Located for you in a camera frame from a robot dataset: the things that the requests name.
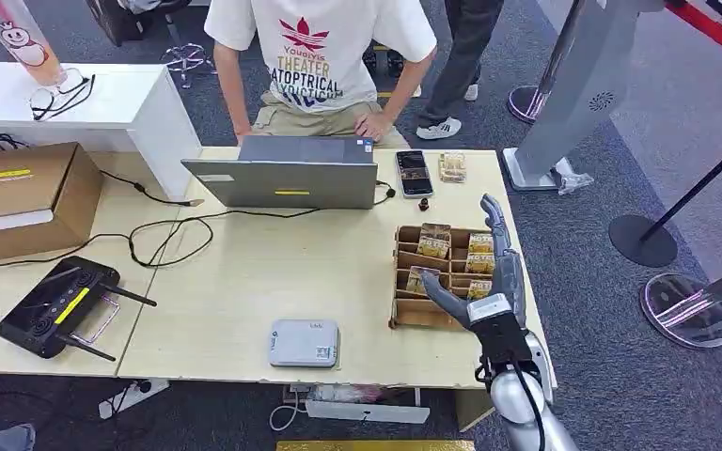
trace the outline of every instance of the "brown box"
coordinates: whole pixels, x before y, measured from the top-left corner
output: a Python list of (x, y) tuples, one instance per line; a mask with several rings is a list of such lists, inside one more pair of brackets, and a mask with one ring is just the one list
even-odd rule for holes
[(84, 243), (102, 184), (78, 143), (0, 152), (0, 259)]
[(425, 257), (416, 253), (420, 230), (421, 226), (403, 225), (397, 230), (394, 237), (395, 286), (389, 327), (396, 328), (400, 325), (408, 325), (463, 330), (458, 321), (445, 313), (441, 307), (427, 296), (405, 289), (405, 284), (408, 282), (408, 272), (412, 266), (439, 270), (441, 272), (439, 274), (441, 286), (449, 289), (456, 296), (465, 299), (469, 291), (469, 282), (472, 279), (491, 280), (490, 274), (464, 272), (469, 236), (473, 233), (491, 233), (491, 230), (450, 229), (447, 258)]

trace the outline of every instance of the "stanchion base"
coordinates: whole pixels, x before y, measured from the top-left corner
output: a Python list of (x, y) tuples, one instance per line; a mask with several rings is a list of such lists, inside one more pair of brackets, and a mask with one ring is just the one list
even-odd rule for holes
[(623, 256), (650, 268), (667, 266), (677, 257), (677, 242), (660, 227), (647, 240), (640, 237), (654, 224), (649, 218), (625, 214), (610, 222), (610, 242)]
[(537, 90), (538, 87), (535, 85), (514, 88), (508, 95), (510, 113), (523, 122), (534, 123), (535, 117), (528, 116), (527, 110), (530, 108), (530, 103), (533, 102), (533, 96), (535, 96)]
[(703, 288), (700, 281), (681, 274), (660, 274), (640, 290), (640, 308), (651, 325), (674, 343), (686, 348), (717, 348), (722, 346), (722, 301), (673, 326), (667, 327), (657, 319)]
[[(557, 191), (557, 184), (555, 179), (552, 178), (548, 172), (541, 175), (524, 174), (522, 167), (519, 166), (518, 160), (516, 160), (516, 150), (518, 148), (506, 148), (502, 151), (502, 156), (505, 159), (505, 167), (508, 169), (508, 175), (510, 176), (510, 183), (513, 185), (513, 189), (516, 191)], [(563, 157), (555, 168), (561, 174), (567, 174), (573, 172), (572, 165), (566, 157)]]

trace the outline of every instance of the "smartphone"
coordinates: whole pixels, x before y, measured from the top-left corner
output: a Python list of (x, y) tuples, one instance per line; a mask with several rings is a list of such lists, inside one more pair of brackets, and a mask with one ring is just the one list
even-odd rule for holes
[(395, 154), (404, 197), (428, 197), (433, 194), (431, 175), (421, 150), (403, 150)]

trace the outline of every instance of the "white t-shirt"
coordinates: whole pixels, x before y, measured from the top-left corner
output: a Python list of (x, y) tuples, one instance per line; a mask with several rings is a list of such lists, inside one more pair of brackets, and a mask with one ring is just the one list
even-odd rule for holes
[(308, 112), (377, 99), (361, 60), (372, 39), (415, 62), (436, 44), (419, 0), (212, 0), (204, 29), (238, 51), (258, 29), (270, 91)]

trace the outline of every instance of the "robotic hand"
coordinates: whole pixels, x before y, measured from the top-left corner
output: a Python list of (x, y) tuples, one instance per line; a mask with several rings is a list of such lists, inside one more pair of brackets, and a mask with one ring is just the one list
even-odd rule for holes
[(525, 286), (521, 256), (510, 249), (510, 234), (502, 210), (488, 194), (480, 200), (494, 237), (494, 276), (488, 297), (469, 303), (422, 272), (428, 296), (482, 345), (475, 372), (485, 383), (502, 417), (510, 443), (517, 451), (578, 451), (566, 428), (549, 409), (552, 382), (546, 352), (526, 329)]

